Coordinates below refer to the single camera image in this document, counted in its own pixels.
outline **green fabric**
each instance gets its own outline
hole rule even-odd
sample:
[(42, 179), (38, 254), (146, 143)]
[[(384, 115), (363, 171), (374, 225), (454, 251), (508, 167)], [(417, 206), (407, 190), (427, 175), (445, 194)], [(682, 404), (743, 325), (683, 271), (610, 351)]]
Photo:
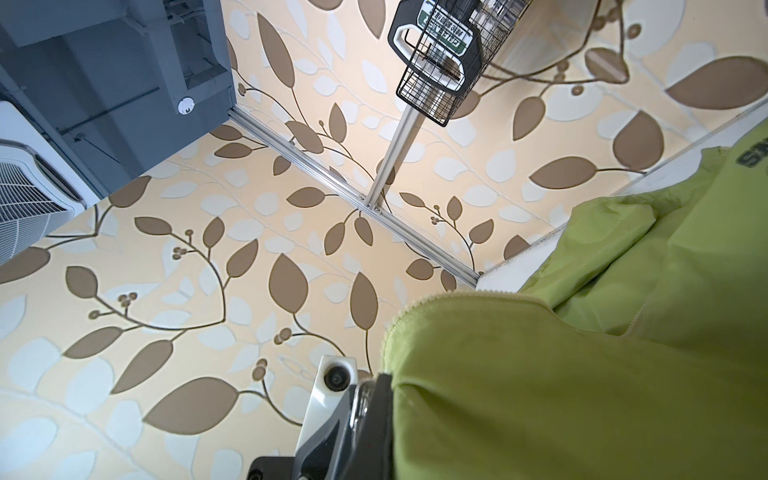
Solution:
[(768, 161), (737, 163), (764, 138), (768, 121), (677, 188), (576, 209), (526, 286), (540, 298), (403, 313), (382, 349), (397, 479), (765, 477)]

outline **wallpaper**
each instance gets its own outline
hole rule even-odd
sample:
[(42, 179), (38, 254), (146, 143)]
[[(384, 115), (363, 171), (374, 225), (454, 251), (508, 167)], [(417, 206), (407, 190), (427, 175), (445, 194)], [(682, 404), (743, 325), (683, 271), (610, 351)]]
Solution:
[[(240, 103), (362, 192), (405, 108), (397, 4), (222, 3)], [(767, 45), (764, 0), (534, 0), (384, 208), (486, 271), (765, 98)]]
[(270, 149), (214, 134), (0, 267), (0, 477), (245, 478), (293, 454), (322, 355), (369, 375), (398, 310), (456, 288), (406, 274), (415, 253)]

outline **wall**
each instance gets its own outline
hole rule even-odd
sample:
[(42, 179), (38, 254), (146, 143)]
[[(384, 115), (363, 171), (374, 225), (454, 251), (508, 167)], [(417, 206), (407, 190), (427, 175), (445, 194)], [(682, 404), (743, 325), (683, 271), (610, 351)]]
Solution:
[[(223, 3), (241, 103), (286, 138), (287, 121), (308, 125), (299, 145), (361, 191), (405, 107), (386, 42), (397, 4)], [(762, 0), (536, 0), (464, 116), (424, 123), (389, 207), (488, 270), (763, 98), (767, 27)]]
[(271, 150), (226, 144), (202, 137), (0, 268), (2, 478), (245, 478), (293, 454), (321, 355), (375, 371), (397, 311), (444, 291)]

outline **metal mesh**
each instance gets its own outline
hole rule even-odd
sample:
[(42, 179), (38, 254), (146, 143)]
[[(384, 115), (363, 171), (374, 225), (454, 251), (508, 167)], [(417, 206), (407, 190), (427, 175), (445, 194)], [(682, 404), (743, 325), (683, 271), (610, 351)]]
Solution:
[[(435, 123), (446, 126), (531, 1), (438, 0), (421, 34), (405, 33), (404, 41), (413, 53), (397, 87), (397, 96)], [(427, 3), (434, 4), (431, 0), (426, 0)], [(469, 27), (468, 34), (457, 25), (457, 20)], [(468, 49), (460, 61), (446, 54), (452, 42), (461, 43), (469, 35), (477, 39), (477, 48)], [(452, 88), (459, 83), (462, 69), (465, 75), (474, 74)]]
[(68, 210), (51, 201), (17, 165), (0, 162), (0, 263), (67, 223)]

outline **metal pole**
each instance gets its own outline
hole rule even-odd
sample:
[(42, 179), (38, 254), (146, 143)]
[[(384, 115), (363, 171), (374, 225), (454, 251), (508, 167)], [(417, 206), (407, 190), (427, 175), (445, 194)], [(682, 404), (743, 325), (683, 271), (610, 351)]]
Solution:
[(400, 123), (397, 124), (397, 128), (395, 129), (395, 136), (392, 137), (392, 141), (389, 142), (389, 147), (384, 156), (382, 166), (376, 174), (376, 179), (373, 181), (371, 190), (366, 197), (366, 205), (369, 207), (375, 207), (379, 202), (379, 195), (381, 195), (384, 190), (389, 174), (395, 167), (397, 159), (400, 158), (402, 149), (405, 147), (408, 137), (410, 137), (413, 132), (419, 117), (423, 117), (421, 112), (410, 105), (403, 111), (402, 116), (400, 117)]
[(379, 206), (371, 207), (367, 205), (365, 196), (359, 191), (331, 174), (321, 163), (315, 161), (296, 148), (296, 145), (291, 144), (285, 138), (279, 136), (241, 106), (235, 105), (230, 110), (230, 119), (245, 131), (252, 134), (257, 140), (268, 145), (286, 160), (296, 165), (300, 170), (320, 182), (325, 188), (331, 190), (332, 193), (339, 195), (339, 197), (346, 200), (350, 205), (362, 211), (380, 223), (384, 228), (400, 237), (414, 250), (437, 263), (462, 282), (475, 288), (479, 275), (474, 270), (453, 256), (447, 254), (442, 248), (416, 233), (411, 227), (391, 213), (382, 210)]

